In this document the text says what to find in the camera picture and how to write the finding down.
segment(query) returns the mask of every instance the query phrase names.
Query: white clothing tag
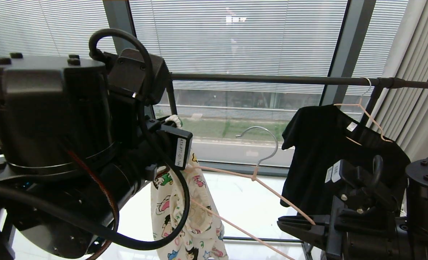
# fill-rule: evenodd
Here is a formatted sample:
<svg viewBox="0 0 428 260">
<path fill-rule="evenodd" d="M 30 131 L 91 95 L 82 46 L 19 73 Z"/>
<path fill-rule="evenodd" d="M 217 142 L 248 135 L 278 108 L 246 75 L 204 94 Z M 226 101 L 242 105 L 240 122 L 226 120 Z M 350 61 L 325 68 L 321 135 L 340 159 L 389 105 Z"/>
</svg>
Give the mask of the white clothing tag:
<svg viewBox="0 0 428 260">
<path fill-rule="evenodd" d="M 328 170 L 326 171 L 325 183 L 327 183 L 328 181 L 331 180 L 331 176 L 332 175 L 333 175 L 333 166 L 331 166 L 330 168 L 328 168 Z"/>
<path fill-rule="evenodd" d="M 183 138 L 177 139 L 177 148 L 176 148 L 176 166 L 182 167 L 184 166 L 185 161 L 185 146 L 187 141 Z"/>
<path fill-rule="evenodd" d="M 347 126 L 347 130 L 349 131 L 354 131 L 354 129 L 357 127 L 357 124 L 354 122 L 351 122 L 348 126 Z"/>
<path fill-rule="evenodd" d="M 331 175 L 331 180 L 333 182 L 339 181 L 341 179 L 341 176 L 339 175 L 339 167 L 341 166 L 341 160 L 337 161 L 333 165 L 333 174 Z"/>
</svg>

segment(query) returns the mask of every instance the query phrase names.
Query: curtain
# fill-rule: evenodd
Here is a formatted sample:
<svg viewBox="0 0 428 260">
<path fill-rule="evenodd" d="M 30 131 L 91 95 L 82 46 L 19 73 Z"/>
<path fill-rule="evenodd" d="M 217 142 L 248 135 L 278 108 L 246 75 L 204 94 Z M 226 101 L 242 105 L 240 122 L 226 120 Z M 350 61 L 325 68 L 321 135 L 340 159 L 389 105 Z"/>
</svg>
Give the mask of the curtain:
<svg viewBox="0 0 428 260">
<path fill-rule="evenodd" d="M 428 82 L 428 1 L 409 2 L 383 76 Z M 428 89 L 385 89 L 374 117 L 412 161 L 428 157 Z"/>
</svg>

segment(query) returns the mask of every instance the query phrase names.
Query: cartoon print clothing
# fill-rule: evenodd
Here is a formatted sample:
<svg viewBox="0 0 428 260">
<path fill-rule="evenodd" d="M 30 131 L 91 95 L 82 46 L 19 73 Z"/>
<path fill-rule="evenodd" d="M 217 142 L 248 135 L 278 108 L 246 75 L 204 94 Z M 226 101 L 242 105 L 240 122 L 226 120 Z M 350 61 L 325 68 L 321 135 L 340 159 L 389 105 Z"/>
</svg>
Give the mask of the cartoon print clothing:
<svg viewBox="0 0 428 260">
<path fill-rule="evenodd" d="M 190 197 L 217 213 L 209 188 L 206 185 L 198 160 L 193 152 L 182 174 L 188 184 Z M 178 225 L 184 212 L 184 192 L 174 172 L 160 173 L 151 187 L 153 238 L 167 237 Z M 221 220 L 190 203 L 186 224 L 171 243 L 157 250 L 161 260 L 228 260 L 223 241 L 224 226 Z"/>
</svg>

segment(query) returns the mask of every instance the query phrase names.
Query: hanger hook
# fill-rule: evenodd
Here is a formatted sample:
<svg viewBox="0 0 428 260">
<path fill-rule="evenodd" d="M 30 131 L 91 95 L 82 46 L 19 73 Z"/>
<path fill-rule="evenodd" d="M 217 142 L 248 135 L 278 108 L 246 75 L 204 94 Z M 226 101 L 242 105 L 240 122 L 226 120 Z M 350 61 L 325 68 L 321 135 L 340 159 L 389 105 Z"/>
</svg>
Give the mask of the hanger hook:
<svg viewBox="0 0 428 260">
<path fill-rule="evenodd" d="M 275 150 L 273 151 L 273 153 L 272 153 L 271 155 L 267 156 L 266 158 L 260 159 L 260 160 L 257 162 L 257 164 L 256 164 L 256 167 L 258 167 L 258 166 L 262 163 L 262 161 L 265 161 L 266 159 L 270 159 L 270 158 L 272 158 L 272 157 L 275 155 L 275 153 L 278 151 L 278 140 L 276 139 L 275 135 L 274 135 L 274 134 L 272 134 L 272 132 L 270 132 L 267 128 L 265 128 L 265 127 L 261 127 L 261 126 L 252 126 L 252 127 L 248 128 L 248 129 L 246 129 L 246 130 L 245 130 L 243 133 L 241 133 L 240 135 L 236 135 L 236 138 L 240 138 L 240 137 L 242 137 L 246 132 L 248 132 L 248 131 L 249 131 L 249 130 L 251 130 L 251 129 L 262 129 L 262 130 L 266 131 L 267 133 L 269 133 L 269 134 L 273 137 L 273 139 L 274 139 L 274 141 L 275 141 Z"/>
<path fill-rule="evenodd" d="M 370 86 L 368 87 L 368 89 L 365 91 L 365 92 L 363 92 L 363 94 L 361 94 L 361 96 L 360 96 L 360 103 L 361 103 L 361 100 L 363 99 L 363 96 L 366 94 L 366 93 L 368 93 L 370 90 L 371 90 L 371 87 L 373 86 L 372 84 L 371 84 L 371 80 L 370 79 L 368 79 L 368 78 L 365 78 L 365 77 L 361 77 L 362 79 L 366 79 L 367 81 L 368 81 L 368 83 L 370 84 Z"/>
</svg>

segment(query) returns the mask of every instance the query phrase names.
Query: white floor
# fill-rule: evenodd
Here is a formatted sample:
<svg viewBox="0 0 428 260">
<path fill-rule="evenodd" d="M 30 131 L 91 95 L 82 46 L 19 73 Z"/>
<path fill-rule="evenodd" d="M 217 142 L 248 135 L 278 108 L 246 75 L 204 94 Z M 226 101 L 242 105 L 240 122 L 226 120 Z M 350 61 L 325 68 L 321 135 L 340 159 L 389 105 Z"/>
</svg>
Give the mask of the white floor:
<svg viewBox="0 0 428 260">
<path fill-rule="evenodd" d="M 209 189 L 219 213 L 229 221 L 239 225 L 256 237 L 293 239 L 277 226 L 278 217 L 295 215 L 292 208 L 284 208 L 279 198 L 250 179 L 219 173 L 205 174 Z M 281 193 L 283 178 L 260 177 L 267 185 Z M 120 211 L 119 232 L 139 240 L 153 240 L 150 217 L 150 185 L 136 194 Z M 225 225 L 226 237 L 245 237 L 230 225 Z M 227 253 L 231 260 L 281 260 L 283 256 L 257 242 L 227 241 Z M 271 243 L 278 250 L 296 260 L 304 260 L 301 245 L 298 243 Z M 40 250 L 16 233 L 13 248 L 16 260 L 57 260 L 54 255 Z M 313 250 L 313 258 L 319 260 L 320 250 Z M 112 244 L 99 258 L 100 260 L 157 260 L 156 251 L 135 251 Z"/>
</svg>

